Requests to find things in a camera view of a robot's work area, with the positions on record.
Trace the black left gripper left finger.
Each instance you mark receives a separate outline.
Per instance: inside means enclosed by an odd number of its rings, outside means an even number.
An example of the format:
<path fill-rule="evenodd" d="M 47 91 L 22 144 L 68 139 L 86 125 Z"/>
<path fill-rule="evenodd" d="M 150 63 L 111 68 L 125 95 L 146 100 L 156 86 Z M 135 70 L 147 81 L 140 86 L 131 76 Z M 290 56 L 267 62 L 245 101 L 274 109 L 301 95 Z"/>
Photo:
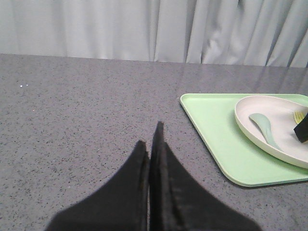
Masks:
<path fill-rule="evenodd" d="M 146 144 L 138 141 L 119 171 L 79 203 L 59 212 L 48 231 L 145 231 L 149 186 Z"/>

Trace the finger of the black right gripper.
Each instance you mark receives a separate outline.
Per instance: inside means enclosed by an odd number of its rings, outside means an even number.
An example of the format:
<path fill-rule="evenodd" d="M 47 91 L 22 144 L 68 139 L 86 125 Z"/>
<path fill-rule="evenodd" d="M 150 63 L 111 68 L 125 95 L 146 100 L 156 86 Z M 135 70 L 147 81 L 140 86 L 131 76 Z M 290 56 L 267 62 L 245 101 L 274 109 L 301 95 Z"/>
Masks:
<path fill-rule="evenodd" d="M 308 115 L 296 125 L 294 132 L 301 143 L 308 141 Z"/>

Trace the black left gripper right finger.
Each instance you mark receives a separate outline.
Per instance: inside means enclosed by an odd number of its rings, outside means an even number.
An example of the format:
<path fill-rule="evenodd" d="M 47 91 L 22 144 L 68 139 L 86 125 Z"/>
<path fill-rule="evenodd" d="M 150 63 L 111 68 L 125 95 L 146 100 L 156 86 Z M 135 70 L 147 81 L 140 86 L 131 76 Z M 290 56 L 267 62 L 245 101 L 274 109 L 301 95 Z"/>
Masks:
<path fill-rule="evenodd" d="M 253 220 L 205 190 L 183 167 L 164 140 L 158 122 L 150 161 L 150 230 L 259 231 Z"/>

